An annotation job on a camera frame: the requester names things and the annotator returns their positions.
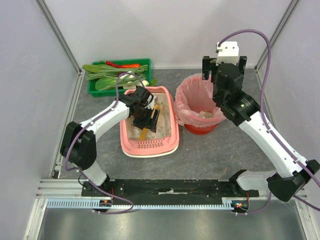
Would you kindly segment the yellow litter scoop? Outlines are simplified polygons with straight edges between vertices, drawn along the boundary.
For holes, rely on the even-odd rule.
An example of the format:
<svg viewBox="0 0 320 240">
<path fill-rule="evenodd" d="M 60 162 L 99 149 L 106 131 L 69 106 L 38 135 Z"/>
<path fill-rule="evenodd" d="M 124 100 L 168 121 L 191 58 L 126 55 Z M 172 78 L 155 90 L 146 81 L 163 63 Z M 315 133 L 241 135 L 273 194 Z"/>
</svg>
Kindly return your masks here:
<svg viewBox="0 0 320 240">
<path fill-rule="evenodd" d="M 153 109 L 153 112 L 152 112 L 152 115 L 151 115 L 151 116 L 153 117 L 154 114 L 155 114 L 155 112 L 156 112 L 156 110 L 160 110 L 160 109 L 161 109 L 161 107 L 160 107 L 159 105 L 156 105 L 156 106 L 154 107 L 154 109 Z M 141 135 L 140 135 L 140 137 L 139 137 L 139 140 L 140 140 L 140 141 L 143 141 L 143 140 L 146 139 L 147 131 L 148 131 L 147 128 L 144 128 L 144 129 L 142 130 Z"/>
</svg>

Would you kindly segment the pink litter box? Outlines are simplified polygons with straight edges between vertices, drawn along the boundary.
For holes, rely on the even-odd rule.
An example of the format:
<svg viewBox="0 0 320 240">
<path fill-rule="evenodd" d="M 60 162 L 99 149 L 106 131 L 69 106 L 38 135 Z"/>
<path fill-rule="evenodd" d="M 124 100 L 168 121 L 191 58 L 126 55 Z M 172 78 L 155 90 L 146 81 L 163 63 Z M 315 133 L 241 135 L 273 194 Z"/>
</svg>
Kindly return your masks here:
<svg viewBox="0 0 320 240">
<path fill-rule="evenodd" d="M 171 136 L 149 139 L 130 140 L 127 135 L 126 120 L 120 122 L 120 143 L 122 151 L 132 158 L 152 158 L 173 153 L 179 146 L 180 134 L 179 126 L 176 123 L 174 113 L 174 100 L 169 91 L 163 86 L 147 88 L 154 96 L 155 93 L 166 94 L 169 102 Z"/>
</svg>

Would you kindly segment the clumped litter lump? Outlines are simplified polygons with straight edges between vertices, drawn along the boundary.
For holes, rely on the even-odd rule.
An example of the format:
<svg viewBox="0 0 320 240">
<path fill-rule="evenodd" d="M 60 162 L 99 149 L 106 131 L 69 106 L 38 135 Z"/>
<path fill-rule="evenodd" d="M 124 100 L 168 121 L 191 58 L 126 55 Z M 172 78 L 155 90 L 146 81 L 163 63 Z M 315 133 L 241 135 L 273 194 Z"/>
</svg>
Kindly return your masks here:
<svg viewBox="0 0 320 240">
<path fill-rule="evenodd" d="M 205 119 L 210 119 L 210 118 L 213 118 L 214 116 L 212 112 L 207 112 L 207 111 L 201 111 L 199 115 L 204 117 Z"/>
</svg>

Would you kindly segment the pink plastic bin liner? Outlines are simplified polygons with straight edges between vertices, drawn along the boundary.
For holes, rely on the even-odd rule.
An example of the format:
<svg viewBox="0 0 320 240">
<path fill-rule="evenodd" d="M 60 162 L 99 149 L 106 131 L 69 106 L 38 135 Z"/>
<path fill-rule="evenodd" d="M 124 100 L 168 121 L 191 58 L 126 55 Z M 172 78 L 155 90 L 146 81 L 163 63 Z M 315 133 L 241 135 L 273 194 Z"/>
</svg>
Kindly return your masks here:
<svg viewBox="0 0 320 240">
<path fill-rule="evenodd" d="M 174 112 L 176 122 L 196 124 L 198 122 L 220 123 L 226 119 L 221 109 L 213 101 L 214 86 L 211 80 L 203 80 L 202 73 L 186 77 L 175 92 Z M 213 118 L 204 118 L 201 111 L 213 113 Z"/>
</svg>

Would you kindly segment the red trash bin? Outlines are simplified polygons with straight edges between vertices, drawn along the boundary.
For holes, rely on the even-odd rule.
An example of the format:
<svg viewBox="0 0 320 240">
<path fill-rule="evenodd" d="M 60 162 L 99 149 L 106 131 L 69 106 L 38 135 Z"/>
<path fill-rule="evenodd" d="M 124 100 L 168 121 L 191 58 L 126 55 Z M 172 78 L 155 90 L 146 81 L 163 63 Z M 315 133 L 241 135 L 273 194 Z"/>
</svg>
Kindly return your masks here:
<svg viewBox="0 0 320 240">
<path fill-rule="evenodd" d="M 192 134 L 195 135 L 206 135 L 212 132 L 216 127 L 217 123 L 212 121 L 202 121 L 194 124 L 184 124 L 184 127 Z"/>
</svg>

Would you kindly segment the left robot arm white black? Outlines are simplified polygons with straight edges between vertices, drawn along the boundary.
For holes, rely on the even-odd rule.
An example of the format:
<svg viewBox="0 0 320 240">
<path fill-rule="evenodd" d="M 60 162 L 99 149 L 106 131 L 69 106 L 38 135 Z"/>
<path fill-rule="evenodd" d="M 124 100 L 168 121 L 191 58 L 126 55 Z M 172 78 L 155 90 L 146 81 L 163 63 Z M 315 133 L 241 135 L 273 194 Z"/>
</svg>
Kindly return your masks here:
<svg viewBox="0 0 320 240">
<path fill-rule="evenodd" d="M 102 186 L 110 177 L 96 161 L 97 141 L 114 125 L 130 117 L 134 127 L 155 133 L 160 114 L 160 110 L 155 109 L 156 100 L 157 97 L 142 86 L 137 87 L 133 93 L 118 94 L 101 113 L 81 123 L 68 123 L 60 154 L 66 163 L 72 163 L 81 170 L 93 185 Z"/>
</svg>

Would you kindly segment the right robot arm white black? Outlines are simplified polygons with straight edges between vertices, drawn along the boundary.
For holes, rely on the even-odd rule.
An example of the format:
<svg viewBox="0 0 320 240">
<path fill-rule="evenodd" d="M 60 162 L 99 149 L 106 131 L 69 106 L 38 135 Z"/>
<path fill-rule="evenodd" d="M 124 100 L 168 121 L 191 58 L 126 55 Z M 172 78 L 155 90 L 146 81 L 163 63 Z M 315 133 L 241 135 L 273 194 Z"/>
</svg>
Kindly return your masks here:
<svg viewBox="0 0 320 240">
<path fill-rule="evenodd" d="M 213 83 L 212 99 L 223 115 L 251 137 L 275 167 L 275 171 L 239 171 L 235 175 L 237 184 L 242 190 L 267 189 L 287 202 L 319 171 L 320 164 L 294 150 L 261 113 L 254 98 L 242 90 L 246 63 L 246 56 L 236 64 L 204 56 L 202 78 Z"/>
</svg>

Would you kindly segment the cat litter pellets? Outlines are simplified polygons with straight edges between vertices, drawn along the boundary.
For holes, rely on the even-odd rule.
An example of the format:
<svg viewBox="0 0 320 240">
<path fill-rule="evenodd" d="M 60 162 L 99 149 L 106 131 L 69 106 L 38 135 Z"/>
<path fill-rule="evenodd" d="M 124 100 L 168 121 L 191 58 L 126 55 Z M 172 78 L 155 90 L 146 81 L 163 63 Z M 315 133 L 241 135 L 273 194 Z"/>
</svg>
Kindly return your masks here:
<svg viewBox="0 0 320 240">
<path fill-rule="evenodd" d="M 165 93 L 155 93 L 154 106 L 159 107 L 159 116 L 156 124 L 156 133 L 146 130 L 144 140 L 154 140 L 171 136 L 171 114 L 167 95 Z M 129 140 L 138 141 L 142 139 L 143 130 L 133 126 L 133 116 L 127 118 L 126 132 Z"/>
</svg>

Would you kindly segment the white radish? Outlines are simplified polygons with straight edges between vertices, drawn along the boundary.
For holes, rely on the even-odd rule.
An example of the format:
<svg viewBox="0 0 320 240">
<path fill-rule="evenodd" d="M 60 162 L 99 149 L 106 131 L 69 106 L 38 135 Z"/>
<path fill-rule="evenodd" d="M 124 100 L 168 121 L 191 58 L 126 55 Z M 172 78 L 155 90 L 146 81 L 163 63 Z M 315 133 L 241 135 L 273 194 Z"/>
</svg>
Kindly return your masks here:
<svg viewBox="0 0 320 240">
<path fill-rule="evenodd" d="M 136 77 L 134 76 L 132 71 L 128 71 L 121 77 L 125 82 L 133 82 Z"/>
</svg>

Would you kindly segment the green plastic crate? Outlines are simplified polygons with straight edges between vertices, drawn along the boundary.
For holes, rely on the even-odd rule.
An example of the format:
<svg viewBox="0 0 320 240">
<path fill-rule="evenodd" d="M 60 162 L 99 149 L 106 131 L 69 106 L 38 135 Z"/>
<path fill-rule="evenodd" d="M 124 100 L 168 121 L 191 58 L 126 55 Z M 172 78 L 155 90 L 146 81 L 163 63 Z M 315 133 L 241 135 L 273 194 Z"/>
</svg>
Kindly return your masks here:
<svg viewBox="0 0 320 240">
<path fill-rule="evenodd" d="M 82 68 L 87 72 L 88 93 L 93 97 L 111 97 L 116 95 L 116 80 L 122 73 L 132 71 L 142 81 L 153 84 L 151 60 L 149 58 L 109 60 L 118 65 L 140 64 L 140 68 L 115 68 L 106 64 L 107 60 L 84 64 Z"/>
</svg>

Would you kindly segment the green leafy vegetables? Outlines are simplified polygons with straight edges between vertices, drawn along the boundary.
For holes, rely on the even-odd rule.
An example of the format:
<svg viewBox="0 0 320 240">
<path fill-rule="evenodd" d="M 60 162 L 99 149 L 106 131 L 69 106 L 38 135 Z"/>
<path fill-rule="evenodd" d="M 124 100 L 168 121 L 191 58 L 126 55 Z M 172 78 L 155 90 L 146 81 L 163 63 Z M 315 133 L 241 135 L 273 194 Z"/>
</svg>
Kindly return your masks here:
<svg viewBox="0 0 320 240">
<path fill-rule="evenodd" d="M 116 89 L 116 81 L 119 90 L 135 89 L 140 85 L 154 87 L 158 83 L 157 79 L 152 79 L 148 64 L 117 65 L 107 61 L 84 64 L 82 68 L 87 72 L 90 93 L 113 91 Z"/>
</svg>

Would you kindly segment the orange carrot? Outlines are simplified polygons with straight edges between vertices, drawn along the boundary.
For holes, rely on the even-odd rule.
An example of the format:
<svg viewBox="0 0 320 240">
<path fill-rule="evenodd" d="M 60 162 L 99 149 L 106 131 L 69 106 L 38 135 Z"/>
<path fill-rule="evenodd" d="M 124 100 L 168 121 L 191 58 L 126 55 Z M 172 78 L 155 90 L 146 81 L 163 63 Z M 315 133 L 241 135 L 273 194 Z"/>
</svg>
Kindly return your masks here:
<svg viewBox="0 0 320 240">
<path fill-rule="evenodd" d="M 141 67 L 141 65 L 138 63 L 121 65 L 121 68 L 140 68 L 140 67 Z"/>
</svg>

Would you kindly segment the red chili pepper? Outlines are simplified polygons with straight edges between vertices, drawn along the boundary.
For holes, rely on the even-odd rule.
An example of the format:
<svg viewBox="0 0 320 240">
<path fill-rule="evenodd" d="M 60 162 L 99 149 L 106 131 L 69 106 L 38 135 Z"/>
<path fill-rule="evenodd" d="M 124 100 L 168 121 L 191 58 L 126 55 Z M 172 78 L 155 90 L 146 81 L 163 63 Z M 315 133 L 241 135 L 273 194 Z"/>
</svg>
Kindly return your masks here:
<svg viewBox="0 0 320 240">
<path fill-rule="evenodd" d="M 114 68 L 123 68 L 123 66 L 116 64 L 114 62 L 111 62 L 111 61 L 106 61 L 105 64 L 108 66 L 114 67 Z"/>
</svg>

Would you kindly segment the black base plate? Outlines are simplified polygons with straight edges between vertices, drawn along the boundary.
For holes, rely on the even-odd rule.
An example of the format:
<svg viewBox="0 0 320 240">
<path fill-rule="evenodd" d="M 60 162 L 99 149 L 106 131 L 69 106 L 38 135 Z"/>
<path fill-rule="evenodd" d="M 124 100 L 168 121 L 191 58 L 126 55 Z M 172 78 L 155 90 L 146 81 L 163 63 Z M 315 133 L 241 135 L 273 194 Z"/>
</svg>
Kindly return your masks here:
<svg viewBox="0 0 320 240">
<path fill-rule="evenodd" d="M 102 187 L 107 193 L 129 199 L 143 194 L 203 195 L 213 198 L 254 198 L 257 190 L 243 190 L 235 181 L 218 179 L 113 179 Z"/>
</svg>

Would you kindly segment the aluminium frame rail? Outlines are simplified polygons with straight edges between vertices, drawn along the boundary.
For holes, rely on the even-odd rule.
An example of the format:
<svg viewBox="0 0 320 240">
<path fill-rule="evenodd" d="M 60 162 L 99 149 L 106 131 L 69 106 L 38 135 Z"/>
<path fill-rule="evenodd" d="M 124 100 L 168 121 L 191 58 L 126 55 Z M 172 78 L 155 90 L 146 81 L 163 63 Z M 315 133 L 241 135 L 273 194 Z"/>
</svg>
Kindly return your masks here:
<svg viewBox="0 0 320 240">
<path fill-rule="evenodd" d="M 53 155 L 53 162 L 51 164 L 51 172 L 47 178 L 41 179 L 36 193 L 37 198 L 50 199 L 50 198 L 79 198 L 80 185 L 76 179 L 60 178 L 61 170 L 63 169 L 64 157 L 60 154 L 60 148 L 64 138 L 65 128 L 69 122 L 73 120 L 75 115 L 79 95 L 84 81 L 84 73 L 81 72 L 77 75 L 75 86 L 71 95 L 71 100 L 67 106 L 66 117 L 62 122 L 61 136 L 55 147 Z"/>
</svg>

